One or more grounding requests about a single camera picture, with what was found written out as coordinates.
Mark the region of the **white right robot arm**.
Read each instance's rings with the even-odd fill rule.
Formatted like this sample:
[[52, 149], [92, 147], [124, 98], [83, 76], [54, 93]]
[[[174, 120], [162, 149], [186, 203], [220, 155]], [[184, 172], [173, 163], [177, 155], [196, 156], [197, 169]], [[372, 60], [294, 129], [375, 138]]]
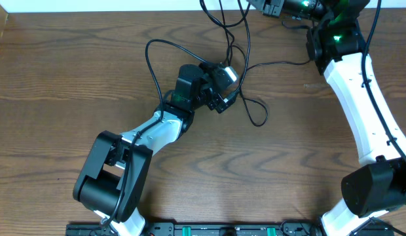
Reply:
[[360, 168], [341, 181], [342, 199], [308, 235], [393, 235], [381, 216], [406, 206], [406, 136], [378, 86], [370, 37], [358, 23], [368, 0], [253, 1], [265, 16], [288, 13], [312, 21], [306, 49], [343, 108]]

